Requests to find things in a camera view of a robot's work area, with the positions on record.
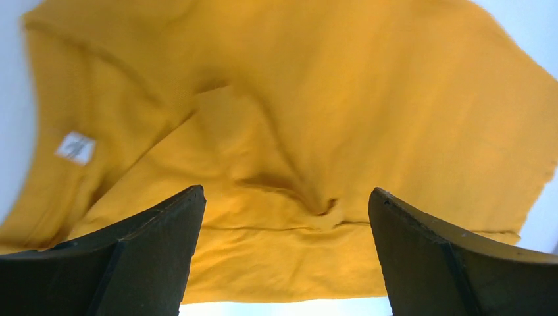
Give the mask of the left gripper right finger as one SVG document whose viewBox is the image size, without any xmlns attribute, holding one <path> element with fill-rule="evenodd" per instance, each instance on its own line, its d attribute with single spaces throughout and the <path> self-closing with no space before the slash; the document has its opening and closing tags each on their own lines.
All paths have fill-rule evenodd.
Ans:
<svg viewBox="0 0 558 316">
<path fill-rule="evenodd" d="M 375 188 L 368 215 L 394 315 L 556 315 L 557 256 L 475 234 Z"/>
</svg>

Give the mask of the orange t-shirt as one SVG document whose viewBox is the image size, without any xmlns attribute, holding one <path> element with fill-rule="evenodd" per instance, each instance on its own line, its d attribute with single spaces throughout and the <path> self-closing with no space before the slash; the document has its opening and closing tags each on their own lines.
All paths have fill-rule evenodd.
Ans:
<svg viewBox="0 0 558 316">
<path fill-rule="evenodd" d="M 44 1 L 39 137 L 1 253 L 201 185 L 184 303 L 386 293 L 381 187 L 514 244 L 557 166 L 557 81 L 470 1 Z"/>
</svg>

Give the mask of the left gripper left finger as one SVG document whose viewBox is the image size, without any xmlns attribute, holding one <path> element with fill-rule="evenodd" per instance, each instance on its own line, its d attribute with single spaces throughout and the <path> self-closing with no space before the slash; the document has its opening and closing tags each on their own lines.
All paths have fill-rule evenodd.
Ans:
<svg viewBox="0 0 558 316">
<path fill-rule="evenodd" d="M 178 315 L 202 186 L 47 250 L 1 256 L 2 315 Z"/>
</svg>

